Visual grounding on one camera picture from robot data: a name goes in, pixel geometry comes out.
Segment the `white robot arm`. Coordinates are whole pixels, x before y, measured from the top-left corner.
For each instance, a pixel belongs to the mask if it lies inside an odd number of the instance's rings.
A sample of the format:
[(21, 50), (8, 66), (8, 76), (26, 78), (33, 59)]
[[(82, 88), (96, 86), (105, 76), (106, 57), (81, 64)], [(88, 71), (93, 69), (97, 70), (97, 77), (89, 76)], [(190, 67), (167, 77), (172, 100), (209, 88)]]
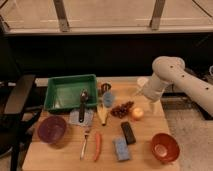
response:
[(185, 71), (180, 57), (157, 57), (152, 63), (153, 74), (143, 85), (143, 95), (158, 101), (165, 89), (174, 84), (213, 117), (213, 85)]

